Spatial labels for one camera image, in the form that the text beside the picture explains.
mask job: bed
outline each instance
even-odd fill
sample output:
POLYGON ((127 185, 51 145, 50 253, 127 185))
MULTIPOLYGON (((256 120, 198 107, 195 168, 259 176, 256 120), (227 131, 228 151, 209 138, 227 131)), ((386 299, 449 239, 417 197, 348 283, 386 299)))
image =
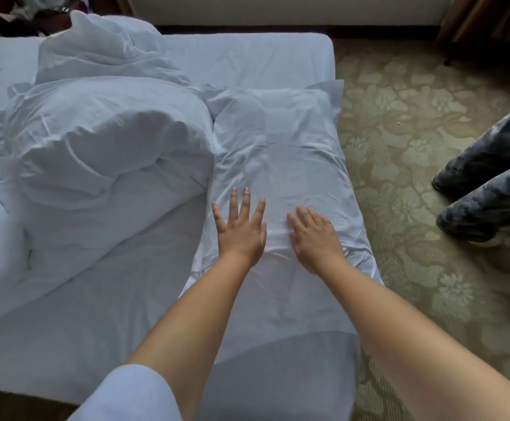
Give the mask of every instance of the bed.
MULTIPOLYGON (((193 84, 303 88, 335 78, 332 43, 321 34, 163 38, 164 55, 193 84)), ((40 43, 0 37, 0 107, 8 85, 34 77, 40 43)), ((82 403, 179 296, 204 207, 205 195, 179 206, 68 283, 0 317, 0 390, 82 403)), ((198 419, 348 419, 359 358, 350 333, 266 344, 214 366, 198 419)))

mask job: floral carpet pattern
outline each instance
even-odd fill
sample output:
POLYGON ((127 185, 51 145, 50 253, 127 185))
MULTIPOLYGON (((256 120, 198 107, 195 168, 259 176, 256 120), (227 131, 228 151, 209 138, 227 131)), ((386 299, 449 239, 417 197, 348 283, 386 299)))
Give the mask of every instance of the floral carpet pattern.
MULTIPOLYGON (((510 73, 445 67, 429 42, 335 41, 338 123, 385 284, 510 378, 510 229, 478 249, 435 226, 430 179, 510 112, 510 73)), ((73 406, 0 394, 0 421, 65 420, 73 406)), ((353 421, 411 420, 364 354, 353 421)))

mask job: white sleeve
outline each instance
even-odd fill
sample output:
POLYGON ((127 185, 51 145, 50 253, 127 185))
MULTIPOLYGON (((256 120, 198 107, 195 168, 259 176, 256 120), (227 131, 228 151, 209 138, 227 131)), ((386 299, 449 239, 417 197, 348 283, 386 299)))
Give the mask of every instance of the white sleeve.
POLYGON ((123 365, 103 380, 68 421, 181 421, 167 382, 143 365, 123 365))

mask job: forearm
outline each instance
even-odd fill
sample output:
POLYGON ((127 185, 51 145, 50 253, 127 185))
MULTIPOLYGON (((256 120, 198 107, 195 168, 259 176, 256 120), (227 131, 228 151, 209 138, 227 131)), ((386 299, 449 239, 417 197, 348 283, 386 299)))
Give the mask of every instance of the forearm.
POLYGON ((248 270, 248 260, 220 259, 170 307, 126 361, 146 365, 167 381, 183 420, 196 413, 248 270))
POLYGON ((510 382, 343 260, 321 275, 417 420, 510 419, 510 382))

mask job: person's leg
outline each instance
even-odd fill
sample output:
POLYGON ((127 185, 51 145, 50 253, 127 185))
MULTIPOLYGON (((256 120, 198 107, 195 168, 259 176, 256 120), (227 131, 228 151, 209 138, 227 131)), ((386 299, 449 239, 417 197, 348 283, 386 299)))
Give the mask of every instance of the person's leg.
POLYGON ((436 224, 446 233, 471 242, 487 242, 510 225, 510 169, 442 211, 436 224))
POLYGON ((510 114, 432 178, 435 189, 462 197, 510 169, 510 114))

